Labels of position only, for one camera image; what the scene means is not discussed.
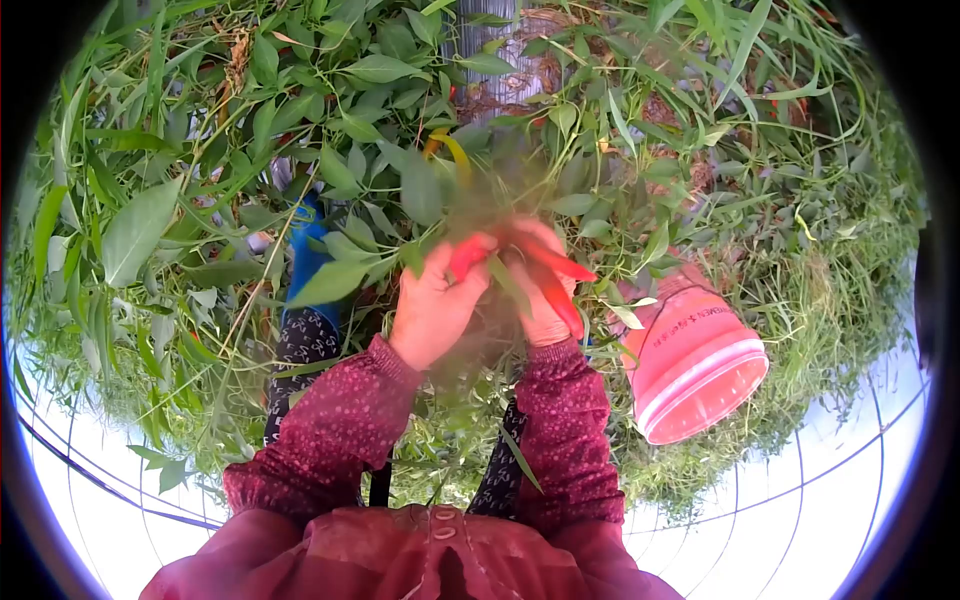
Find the patterned pants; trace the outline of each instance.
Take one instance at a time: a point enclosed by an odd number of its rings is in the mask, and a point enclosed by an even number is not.
[[[280,341],[276,346],[276,360],[303,365],[334,358],[339,353],[337,332],[320,313],[310,308],[286,312],[280,328]],[[289,369],[293,367],[274,366],[274,373]],[[264,444],[272,444],[279,439],[280,424],[290,410],[290,396],[309,387],[317,375],[319,373],[270,378],[267,385],[268,406],[267,425],[263,435]],[[526,415],[517,410],[516,400],[511,398],[507,412],[503,416],[503,427],[514,438],[517,445],[520,444],[523,424],[526,420]],[[487,472],[484,473],[480,487],[473,496],[467,512],[514,520],[516,518],[514,502],[523,476],[514,453],[503,441],[501,434],[497,437],[496,447],[487,465]]]

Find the blue boot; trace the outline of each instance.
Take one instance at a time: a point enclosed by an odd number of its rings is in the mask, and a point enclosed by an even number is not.
[[[320,270],[326,262],[333,258],[325,252],[317,252],[310,248],[308,238],[321,240],[327,230],[321,220],[324,218],[324,205],[317,198],[317,192],[310,190],[303,197],[303,204],[314,209],[313,221],[309,224],[304,221],[295,221],[290,228],[290,246],[294,250],[294,269],[290,280],[290,289],[287,290],[287,299],[291,300],[303,289],[306,282]],[[307,218],[308,211],[303,206],[297,208],[297,216]],[[330,302],[328,304],[315,304],[307,306],[320,313],[331,325],[338,331],[340,328],[340,302]]]

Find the pepper plant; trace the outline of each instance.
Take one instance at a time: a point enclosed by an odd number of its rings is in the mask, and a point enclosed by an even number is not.
[[[561,26],[527,35],[534,16]],[[488,43],[462,48],[466,27]],[[550,79],[514,73],[498,56],[513,43],[556,81],[471,123],[482,86],[467,71]],[[25,370],[67,409],[127,427],[163,490],[218,494],[223,468],[261,445],[284,307],[342,301],[342,359],[389,331],[399,269],[536,212],[598,274],[575,304],[622,487],[689,517],[749,450],[789,443],[810,401],[832,398],[842,419],[898,339],[923,221],[905,140],[815,1],[544,2],[515,19],[450,0],[118,2],[37,126],[5,263],[15,374],[28,402]],[[321,185],[330,233],[314,243],[334,260],[288,298],[286,236]],[[647,300],[622,290],[655,297],[670,247],[704,266],[772,365],[729,419],[654,448],[619,342]],[[523,354],[505,316],[522,294],[497,267],[464,347],[418,392],[398,504],[464,505],[482,476]]]

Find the plastic bucket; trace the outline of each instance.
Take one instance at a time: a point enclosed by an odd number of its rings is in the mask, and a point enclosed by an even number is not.
[[[730,414],[763,381],[770,366],[759,336],[703,278],[684,265],[660,281],[662,299],[640,306],[643,329],[623,354],[634,391],[634,415],[650,444],[685,440]]]

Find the cuff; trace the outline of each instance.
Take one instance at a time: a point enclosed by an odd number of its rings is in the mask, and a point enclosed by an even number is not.
[[[403,362],[403,359],[379,333],[373,336],[373,340],[367,347],[367,354],[383,374],[401,386],[416,390],[423,383],[423,373]]]
[[[573,356],[583,357],[580,351],[580,344],[572,337],[566,338],[562,342],[543,346],[540,348],[528,347],[527,349],[527,368],[550,367],[560,365]]]

